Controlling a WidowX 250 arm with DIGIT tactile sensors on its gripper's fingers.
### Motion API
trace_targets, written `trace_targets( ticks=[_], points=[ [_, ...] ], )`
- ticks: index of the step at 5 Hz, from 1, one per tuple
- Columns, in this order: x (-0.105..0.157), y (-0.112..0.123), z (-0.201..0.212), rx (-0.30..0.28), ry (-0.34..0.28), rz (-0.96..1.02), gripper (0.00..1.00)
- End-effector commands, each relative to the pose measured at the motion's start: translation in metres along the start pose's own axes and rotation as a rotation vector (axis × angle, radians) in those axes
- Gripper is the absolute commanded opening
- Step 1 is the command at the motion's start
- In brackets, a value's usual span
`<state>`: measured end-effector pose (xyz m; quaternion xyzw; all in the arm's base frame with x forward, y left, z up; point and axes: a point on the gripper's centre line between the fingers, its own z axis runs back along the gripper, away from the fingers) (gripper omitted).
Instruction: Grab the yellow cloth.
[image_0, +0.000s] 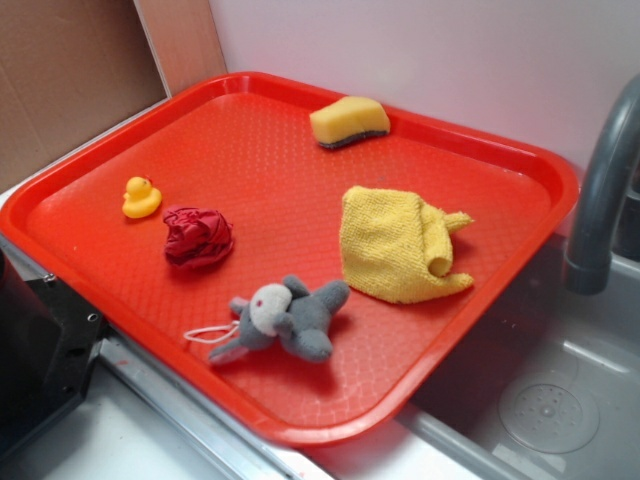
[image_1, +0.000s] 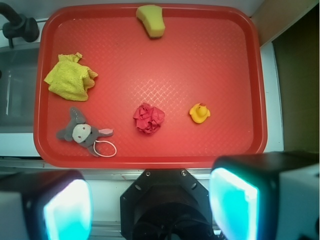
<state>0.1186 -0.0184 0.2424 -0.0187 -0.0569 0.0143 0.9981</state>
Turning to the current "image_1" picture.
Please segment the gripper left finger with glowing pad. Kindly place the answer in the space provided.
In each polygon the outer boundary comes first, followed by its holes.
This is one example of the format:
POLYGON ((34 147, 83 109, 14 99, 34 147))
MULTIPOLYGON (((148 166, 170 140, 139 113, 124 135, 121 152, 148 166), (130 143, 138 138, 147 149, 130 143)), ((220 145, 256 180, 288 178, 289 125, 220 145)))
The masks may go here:
POLYGON ((1 174, 2 240, 87 240, 92 221, 92 191, 80 171, 1 174))

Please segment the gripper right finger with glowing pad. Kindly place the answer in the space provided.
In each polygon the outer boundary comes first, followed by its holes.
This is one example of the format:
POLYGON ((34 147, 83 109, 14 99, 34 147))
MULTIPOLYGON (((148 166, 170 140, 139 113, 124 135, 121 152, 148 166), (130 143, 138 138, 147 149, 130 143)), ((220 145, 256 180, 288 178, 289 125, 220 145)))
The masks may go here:
POLYGON ((225 155, 213 163, 209 202, 228 240, 317 240, 320 156, 304 151, 225 155))

